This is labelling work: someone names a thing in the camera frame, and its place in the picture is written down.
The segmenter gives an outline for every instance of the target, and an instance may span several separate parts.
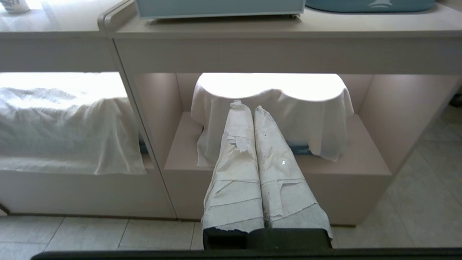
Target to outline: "draped white fabric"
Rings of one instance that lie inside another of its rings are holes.
[[[228,104],[262,105],[286,141],[309,145],[314,155],[337,161],[347,143],[346,117],[354,114],[349,92],[336,74],[204,73],[197,81],[191,117],[204,126],[198,166],[212,166],[220,150]]]
[[[119,74],[0,74],[0,170],[146,174]]]

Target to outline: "cabinet top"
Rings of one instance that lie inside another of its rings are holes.
[[[134,4],[124,8],[135,12]],[[462,37],[462,12],[442,4],[416,13],[332,13],[306,8],[296,18],[228,17],[145,20],[133,16],[114,38]]]
[[[105,36],[104,12],[127,0],[27,0],[30,11],[9,14],[0,5],[0,36]]]

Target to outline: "white cup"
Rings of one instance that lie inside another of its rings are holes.
[[[26,0],[0,0],[9,13],[27,12],[30,10]]]

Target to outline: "torn paper wrapping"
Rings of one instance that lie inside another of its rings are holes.
[[[255,110],[255,140],[265,221],[272,228],[321,228],[332,238],[329,219],[298,167],[273,117]]]
[[[251,232],[264,228],[255,132],[250,109],[234,101],[204,199],[202,228]]]

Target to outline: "blue object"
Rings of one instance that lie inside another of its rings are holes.
[[[301,14],[305,0],[136,0],[140,18]]]
[[[306,6],[332,12],[419,12],[436,0],[306,0]]]
[[[148,155],[146,143],[143,140],[140,140],[140,152],[142,155]]]
[[[294,144],[289,141],[286,142],[294,155],[313,155],[308,144]]]

